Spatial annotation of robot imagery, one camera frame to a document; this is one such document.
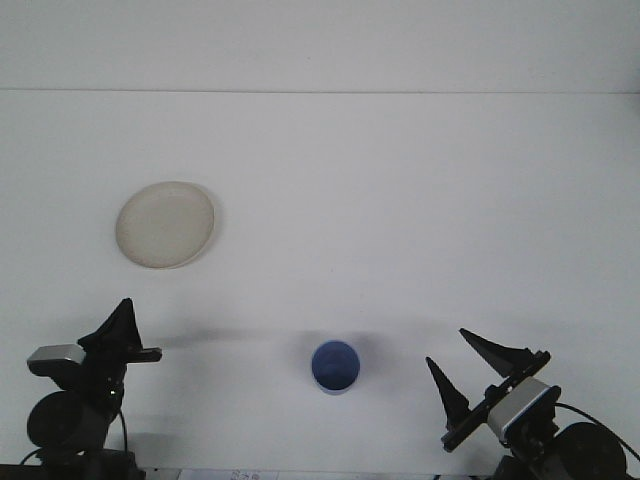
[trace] blue cup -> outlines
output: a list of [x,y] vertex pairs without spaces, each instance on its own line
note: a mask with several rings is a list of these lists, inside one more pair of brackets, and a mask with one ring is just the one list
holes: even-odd
[[351,346],[331,340],[320,345],[313,354],[311,373],[326,393],[342,393],[358,378],[360,359]]

